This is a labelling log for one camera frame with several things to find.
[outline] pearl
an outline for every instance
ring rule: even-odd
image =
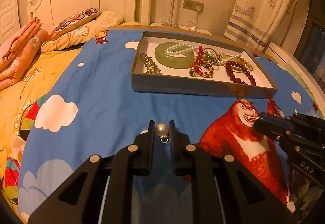
[[[156,125],[156,134],[158,136],[168,135],[169,129],[168,125],[165,123],[159,123]]]

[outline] amber bracelet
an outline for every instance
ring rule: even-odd
[[[238,84],[246,84],[240,78],[236,78],[236,76],[234,75],[234,71],[231,68],[232,66],[236,66],[236,67],[240,68],[241,71],[248,77],[249,81],[251,81],[251,85],[256,85],[256,81],[255,81],[254,77],[251,75],[251,72],[249,72],[244,65],[242,65],[238,62],[234,62],[234,61],[230,61],[225,64],[225,71],[232,82],[238,83]]]

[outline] wall socket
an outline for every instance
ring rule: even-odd
[[[203,11],[203,8],[204,8],[204,3],[201,3],[201,2],[197,2],[197,1],[194,1],[194,0],[184,0],[184,3],[183,3],[183,9],[190,9],[190,10],[194,10],[194,11],[198,11],[202,13]]]

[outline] silver screw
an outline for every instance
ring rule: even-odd
[[[188,144],[188,145],[185,147],[185,149],[186,149],[187,151],[195,151],[195,150],[196,150],[196,146],[193,145],[193,144]]]
[[[127,149],[130,151],[130,152],[134,152],[134,151],[137,151],[139,149],[139,147],[135,144],[131,144],[127,147]]]
[[[98,162],[99,160],[100,160],[100,157],[97,154],[92,155],[89,158],[89,161],[91,161],[91,162]]]
[[[233,157],[231,154],[226,154],[224,159],[226,162],[233,162],[235,160],[235,157]]]

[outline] gold hair clip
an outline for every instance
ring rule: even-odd
[[[160,73],[160,69],[158,68],[158,66],[156,65],[156,63],[151,59],[151,57],[149,57],[148,55],[146,55],[145,53],[140,54],[141,59],[143,60],[144,65],[147,67],[147,74],[159,74]]]

